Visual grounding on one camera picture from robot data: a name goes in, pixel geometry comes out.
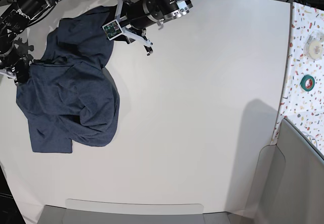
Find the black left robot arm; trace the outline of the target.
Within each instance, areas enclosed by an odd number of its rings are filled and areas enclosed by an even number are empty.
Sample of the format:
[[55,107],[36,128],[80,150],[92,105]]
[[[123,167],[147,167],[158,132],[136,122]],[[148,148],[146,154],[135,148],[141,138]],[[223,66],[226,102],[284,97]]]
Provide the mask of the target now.
[[121,33],[112,40],[127,44],[138,41],[149,56],[153,42],[146,37],[146,29],[155,24],[162,29],[164,23],[185,16],[191,8],[191,0],[117,0],[115,20]]

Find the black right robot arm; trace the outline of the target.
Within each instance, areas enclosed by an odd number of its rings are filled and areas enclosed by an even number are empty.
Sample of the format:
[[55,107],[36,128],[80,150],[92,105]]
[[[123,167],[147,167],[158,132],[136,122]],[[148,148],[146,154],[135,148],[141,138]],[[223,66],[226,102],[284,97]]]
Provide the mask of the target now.
[[1,74],[16,84],[29,78],[27,54],[15,46],[16,36],[43,20],[61,0],[14,0],[1,15]]

